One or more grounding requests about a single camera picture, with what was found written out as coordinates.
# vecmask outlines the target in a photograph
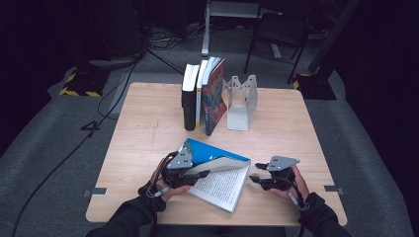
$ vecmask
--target book spine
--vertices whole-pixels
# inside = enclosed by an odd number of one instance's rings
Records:
[[[195,113],[196,105],[195,93],[182,91],[182,108],[184,112],[184,126],[185,130],[195,129]]]
[[[210,136],[212,134],[210,129],[210,112],[208,107],[204,107],[205,114],[206,114],[206,134]]]
[[[197,109],[195,111],[195,128],[201,126],[201,96],[202,88],[197,88]]]

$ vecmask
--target book page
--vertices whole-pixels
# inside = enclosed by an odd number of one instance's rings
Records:
[[[233,212],[247,178],[250,164],[243,168],[211,172],[188,191],[189,194],[228,212]]]

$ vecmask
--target person's left hand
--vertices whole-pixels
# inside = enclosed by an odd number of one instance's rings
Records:
[[[157,172],[158,172],[160,166],[164,165],[163,160],[164,159],[162,159],[160,161],[160,164],[157,166],[157,169],[153,172],[153,175],[151,176],[151,179],[150,179],[151,184],[154,183],[154,180],[156,179]],[[170,198],[172,198],[172,196],[182,195],[182,194],[186,193],[191,188],[190,186],[182,186],[182,187],[179,187],[177,189],[172,189],[163,181],[161,174],[158,177],[156,185],[159,185],[162,189],[169,188],[169,191],[161,196],[161,198],[165,202],[167,202]]]

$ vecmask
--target book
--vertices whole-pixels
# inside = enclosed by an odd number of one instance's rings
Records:
[[[247,178],[251,160],[227,150],[188,138],[181,149],[187,148],[194,167],[185,175],[210,170],[198,179],[188,193],[218,208],[233,212]]]
[[[215,59],[213,64],[210,63],[211,58],[209,59],[210,73],[209,76],[203,78],[202,90],[202,106],[205,111],[208,136],[212,135],[219,120],[227,111],[227,106],[221,96],[224,82],[224,58]]]
[[[182,109],[184,112],[184,127],[186,130],[195,129],[195,115],[197,103],[197,77],[200,65],[187,64],[182,82]]]
[[[204,72],[207,68],[209,61],[203,59],[200,65],[200,72],[198,73],[197,78],[197,109],[195,114],[195,128],[201,127],[201,115],[202,115],[202,107],[201,107],[201,97],[202,97],[202,90],[203,90],[203,77]]]

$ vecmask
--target wrist strap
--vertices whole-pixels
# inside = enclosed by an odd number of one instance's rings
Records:
[[[154,193],[158,194],[157,196],[150,196],[149,194]],[[143,199],[151,208],[155,208],[156,211],[162,212],[166,209],[166,202],[161,198],[161,196],[164,194],[164,190],[162,191],[155,191],[151,185],[151,183],[148,181],[146,185],[138,189],[138,194],[141,199]]]

